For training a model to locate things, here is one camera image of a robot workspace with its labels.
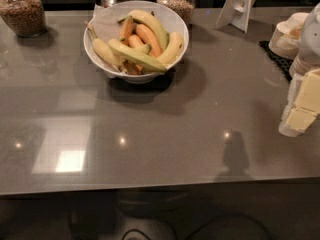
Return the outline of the yellow gripper finger pad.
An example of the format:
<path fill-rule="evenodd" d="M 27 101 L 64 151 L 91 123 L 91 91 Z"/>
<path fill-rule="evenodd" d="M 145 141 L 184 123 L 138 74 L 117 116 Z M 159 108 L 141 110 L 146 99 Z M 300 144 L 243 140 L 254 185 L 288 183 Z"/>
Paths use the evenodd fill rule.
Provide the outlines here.
<path fill-rule="evenodd" d="M 300 107 L 289 108 L 285 111 L 284 124 L 291 130 L 304 132 L 316 120 L 317 114 Z"/>
<path fill-rule="evenodd" d="M 303 76 L 294 105 L 320 113 L 320 69 L 311 70 Z"/>

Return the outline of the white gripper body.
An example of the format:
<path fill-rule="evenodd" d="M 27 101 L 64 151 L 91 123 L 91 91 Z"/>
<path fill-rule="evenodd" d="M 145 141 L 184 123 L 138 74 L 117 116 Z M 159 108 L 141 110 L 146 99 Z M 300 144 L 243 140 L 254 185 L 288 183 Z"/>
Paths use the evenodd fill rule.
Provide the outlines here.
<path fill-rule="evenodd" d="M 286 119 L 288 118 L 290 111 L 293 109 L 293 104 L 300 90 L 302 79 L 302 75 L 297 73 L 294 74 L 289 85 L 287 105 L 284 108 L 284 111 L 281 116 L 281 122 L 278 127 L 278 131 L 282 135 L 287 137 L 297 137 L 298 135 L 300 135 L 300 132 L 298 130 L 293 130 L 288 126 L 288 124 L 286 123 Z"/>

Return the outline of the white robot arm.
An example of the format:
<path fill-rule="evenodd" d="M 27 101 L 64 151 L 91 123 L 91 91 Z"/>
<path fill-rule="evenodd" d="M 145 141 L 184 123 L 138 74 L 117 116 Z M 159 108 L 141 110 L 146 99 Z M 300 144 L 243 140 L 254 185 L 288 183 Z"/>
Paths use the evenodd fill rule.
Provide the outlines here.
<path fill-rule="evenodd" d="M 297 137 L 312 125 L 320 114 L 320 3 L 304 21 L 298 39 L 298 54 L 290 69 L 287 105 L 278 130 Z"/>

